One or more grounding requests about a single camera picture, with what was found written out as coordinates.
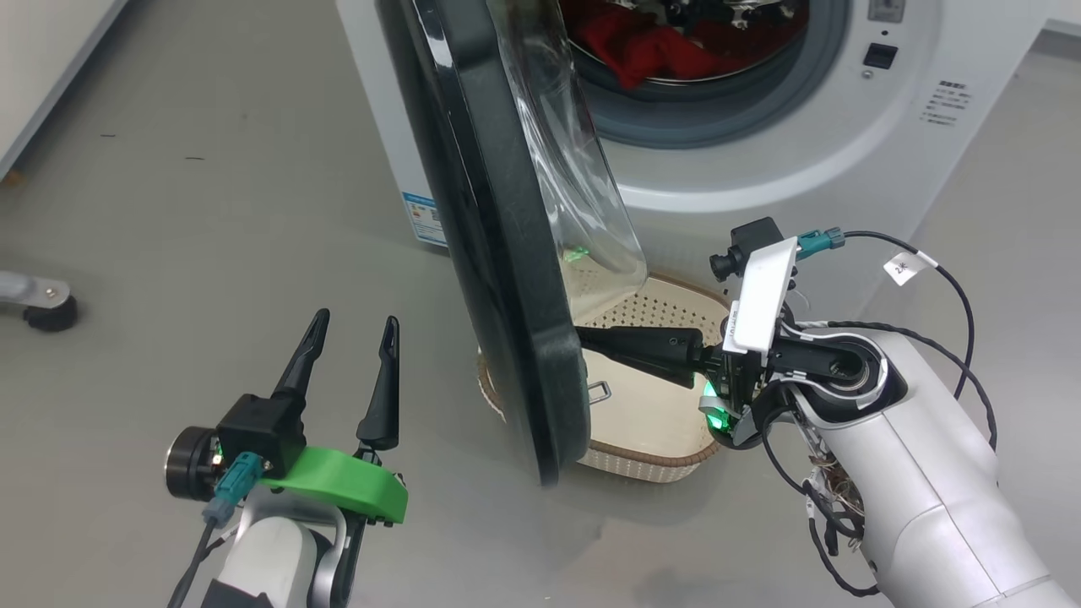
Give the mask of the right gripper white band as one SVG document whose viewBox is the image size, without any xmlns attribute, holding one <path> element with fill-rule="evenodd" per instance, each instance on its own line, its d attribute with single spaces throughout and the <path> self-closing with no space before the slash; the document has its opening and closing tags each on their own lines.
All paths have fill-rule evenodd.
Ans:
<svg viewBox="0 0 1081 608">
<path fill-rule="evenodd" d="M 713 438 L 726 448 L 760 445 L 765 418 L 776 404 L 780 381 L 769 371 L 769 351 L 799 249 L 798 239 L 789 237 L 747 257 L 740 296 L 732 303 L 722 344 L 708 351 L 706 376 L 720 404 L 738 418 L 726 439 L 713 431 Z M 693 389 L 703 370 L 705 341 L 699 328 L 617 326 L 576 327 L 576 331 L 583 349 L 605 354 L 611 361 L 680 388 Z"/>
</svg>

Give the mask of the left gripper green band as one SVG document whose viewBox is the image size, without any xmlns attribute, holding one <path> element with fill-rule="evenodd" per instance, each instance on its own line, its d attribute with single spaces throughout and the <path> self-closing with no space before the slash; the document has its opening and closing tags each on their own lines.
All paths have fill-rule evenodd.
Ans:
<svg viewBox="0 0 1081 608">
<path fill-rule="evenodd" d="M 328 308 L 316 310 L 273 386 L 273 398 L 307 397 L 329 319 Z M 381 368 L 368 412 L 356 428 L 363 449 L 360 455 L 308 447 L 283 480 L 261 481 L 261 515 L 285 517 L 304 529 L 334 528 L 329 548 L 313 561 L 309 607 L 346 607 L 368 526 L 390 528 L 405 521 L 405 483 L 383 467 L 375 454 L 393 450 L 400 442 L 400 323 L 395 316 L 383 325 L 378 358 Z"/>
</svg>

